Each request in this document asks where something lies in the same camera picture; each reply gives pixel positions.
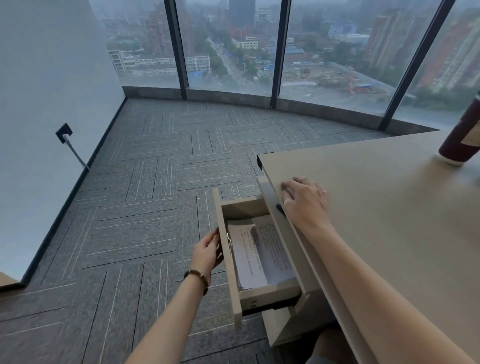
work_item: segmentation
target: desk surface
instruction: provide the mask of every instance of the desk surface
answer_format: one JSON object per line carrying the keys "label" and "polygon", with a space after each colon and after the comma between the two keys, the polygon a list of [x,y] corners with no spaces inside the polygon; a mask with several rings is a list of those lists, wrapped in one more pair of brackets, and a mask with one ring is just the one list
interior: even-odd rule
{"label": "desk surface", "polygon": [[278,195],[292,176],[321,183],[347,244],[480,362],[480,155],[461,168],[436,159],[448,133],[260,158]]}

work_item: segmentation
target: baseboard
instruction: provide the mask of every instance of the baseboard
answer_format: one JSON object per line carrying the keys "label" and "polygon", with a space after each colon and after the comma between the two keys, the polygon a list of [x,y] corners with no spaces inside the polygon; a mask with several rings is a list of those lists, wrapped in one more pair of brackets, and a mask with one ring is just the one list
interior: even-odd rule
{"label": "baseboard", "polygon": [[[113,117],[112,121],[110,122],[110,124],[108,125],[107,129],[105,130],[105,132],[103,133],[103,136],[102,138],[100,139],[100,141],[98,142],[95,150],[93,151],[92,153],[92,156],[90,157],[90,159],[88,160],[88,163],[87,165],[89,167],[92,166],[94,160],[95,160],[95,157],[97,156],[100,148],[102,147],[103,143],[105,142],[105,139],[107,138],[107,135],[108,133],[110,132],[113,124],[115,123],[115,121],[117,120],[118,118],[118,115],[120,114],[121,110],[123,109],[123,106],[125,105],[125,102],[127,102],[127,97],[125,96],[125,99],[123,99],[123,102],[122,104],[120,105],[119,109],[117,110],[117,112],[115,113],[115,116]],[[67,200],[65,201],[65,203],[63,204],[59,214],[57,215],[57,217],[55,218],[55,221],[53,222],[52,226],[50,227],[50,229],[48,230],[48,233],[47,235],[45,236],[45,239],[43,240],[42,244],[40,245],[39,249],[37,250],[37,252],[35,253],[35,256],[32,260],[32,262],[30,263],[30,265],[28,266],[28,269],[27,271],[25,272],[22,280],[19,282],[19,283],[14,283],[14,284],[9,284],[9,285],[6,285],[6,286],[2,286],[0,287],[0,292],[4,292],[4,291],[10,291],[10,290],[15,290],[15,289],[21,289],[21,288],[25,288],[27,286],[27,284],[30,282],[30,280],[32,279],[32,276],[33,274],[35,273],[37,267],[38,267],[38,264],[40,263],[40,260],[42,260],[43,258],[43,254],[45,254],[45,251],[47,250],[48,246],[50,245],[52,239],[53,239],[53,236],[55,235],[55,233],[57,232],[57,229],[61,223],[61,221],[63,220],[63,218],[65,217],[65,213],[67,212],[67,210],[69,209],[70,207],[70,204],[72,203],[73,199],[75,198],[75,195],[77,194],[78,190],[80,189],[80,186],[82,185],[85,177],[87,176],[88,174],[88,171],[86,169],[84,169],[82,171],[82,174],[80,174],[80,177],[78,178],[77,182],[75,183],[75,186],[73,187],[72,191],[70,192],[70,194],[68,195],[68,198]]]}

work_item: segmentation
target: glass window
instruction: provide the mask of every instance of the glass window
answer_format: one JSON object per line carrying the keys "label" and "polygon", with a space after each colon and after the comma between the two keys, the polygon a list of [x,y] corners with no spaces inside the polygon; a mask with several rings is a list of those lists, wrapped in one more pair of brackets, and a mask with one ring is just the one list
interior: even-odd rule
{"label": "glass window", "polygon": [[90,3],[122,85],[180,87],[163,1]]}
{"label": "glass window", "polygon": [[292,0],[280,97],[383,114],[440,0]]}
{"label": "glass window", "polygon": [[480,4],[457,1],[394,119],[453,127],[480,89]]}
{"label": "glass window", "polygon": [[176,0],[190,88],[270,96],[280,3]]}

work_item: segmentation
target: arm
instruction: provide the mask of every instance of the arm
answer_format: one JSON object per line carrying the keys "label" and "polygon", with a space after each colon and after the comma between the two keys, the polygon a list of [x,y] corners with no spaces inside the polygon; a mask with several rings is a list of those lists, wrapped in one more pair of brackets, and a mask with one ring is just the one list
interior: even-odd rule
{"label": "arm", "polygon": [[[202,272],[210,285],[210,273],[216,264],[216,248],[219,243],[215,229],[200,240],[194,248],[192,269]],[[140,341],[125,364],[179,363],[188,334],[202,300],[205,285],[200,277],[189,274],[162,315]]]}
{"label": "arm", "polygon": [[286,215],[322,258],[379,363],[474,363],[342,240],[321,187],[300,177],[282,187]]}

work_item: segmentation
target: desk leg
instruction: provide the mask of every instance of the desk leg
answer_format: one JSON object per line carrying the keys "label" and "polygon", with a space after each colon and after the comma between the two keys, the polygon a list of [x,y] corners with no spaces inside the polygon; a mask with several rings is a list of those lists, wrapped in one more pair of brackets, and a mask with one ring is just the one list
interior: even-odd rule
{"label": "desk leg", "polygon": [[262,312],[270,346],[294,341],[335,321],[322,291],[303,294],[295,306]]}

